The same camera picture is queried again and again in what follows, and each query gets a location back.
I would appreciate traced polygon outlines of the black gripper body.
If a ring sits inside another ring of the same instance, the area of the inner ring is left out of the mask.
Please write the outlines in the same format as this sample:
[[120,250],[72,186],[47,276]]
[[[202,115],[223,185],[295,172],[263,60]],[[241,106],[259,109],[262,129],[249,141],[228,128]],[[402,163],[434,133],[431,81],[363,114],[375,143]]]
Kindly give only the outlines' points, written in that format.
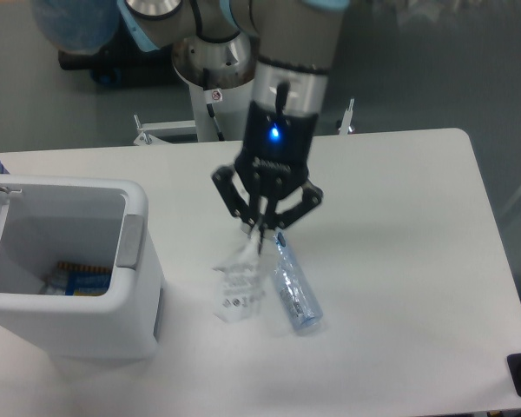
[[242,149],[234,162],[245,190],[253,194],[254,174],[260,176],[259,194],[271,195],[274,182],[282,180],[277,195],[286,198],[308,178],[307,158],[318,121],[316,114],[279,115],[252,101],[247,114]]

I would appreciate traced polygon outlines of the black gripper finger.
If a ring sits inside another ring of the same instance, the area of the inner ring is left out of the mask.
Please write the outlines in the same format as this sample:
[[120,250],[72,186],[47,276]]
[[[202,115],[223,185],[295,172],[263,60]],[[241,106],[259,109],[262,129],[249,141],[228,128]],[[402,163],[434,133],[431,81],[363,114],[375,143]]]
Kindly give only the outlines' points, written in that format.
[[234,184],[234,165],[221,165],[211,175],[212,181],[224,201],[230,215],[239,218],[243,224],[249,226],[251,235],[255,229],[259,232],[257,254],[260,255],[263,247],[264,228],[261,215],[261,179],[257,172],[253,177],[248,191],[249,201],[246,202]]
[[311,211],[321,205],[324,192],[312,182],[306,181],[300,186],[300,199],[292,207],[283,212],[277,211],[280,202],[278,192],[282,191],[283,182],[277,180],[274,184],[274,191],[267,198],[267,206],[260,220],[260,230],[286,229],[297,221],[308,215]]

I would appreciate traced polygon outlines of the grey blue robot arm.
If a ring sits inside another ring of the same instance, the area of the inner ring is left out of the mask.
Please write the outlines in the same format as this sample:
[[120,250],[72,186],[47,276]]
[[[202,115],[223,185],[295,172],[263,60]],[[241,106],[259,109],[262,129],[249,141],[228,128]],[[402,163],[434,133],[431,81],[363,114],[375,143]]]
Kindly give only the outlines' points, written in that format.
[[307,159],[346,1],[125,1],[156,48],[170,47],[195,98],[200,133],[241,151],[212,175],[230,215],[251,229],[284,229],[323,199]]

